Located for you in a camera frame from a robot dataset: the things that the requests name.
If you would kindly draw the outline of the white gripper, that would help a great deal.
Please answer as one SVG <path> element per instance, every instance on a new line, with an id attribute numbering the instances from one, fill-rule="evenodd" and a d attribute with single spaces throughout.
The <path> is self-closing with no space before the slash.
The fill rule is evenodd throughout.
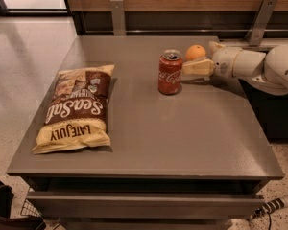
<path id="1" fill-rule="evenodd" d="M 196 75 L 224 78 L 250 78 L 260 75 L 266 54 L 240 47 L 224 47 L 223 44 L 210 41 L 208 43 L 212 60 L 186 61 L 182 65 L 185 75 Z"/>

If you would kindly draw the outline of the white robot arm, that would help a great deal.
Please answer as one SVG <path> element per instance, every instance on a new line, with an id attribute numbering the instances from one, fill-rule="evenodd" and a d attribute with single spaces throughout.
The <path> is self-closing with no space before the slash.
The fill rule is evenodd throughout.
<path id="1" fill-rule="evenodd" d="M 262 53 L 210 41 L 209 49 L 211 57 L 188 59 L 182 65 L 182 73 L 204 78 L 237 78 L 271 95 L 288 94 L 288 45 Z"/>

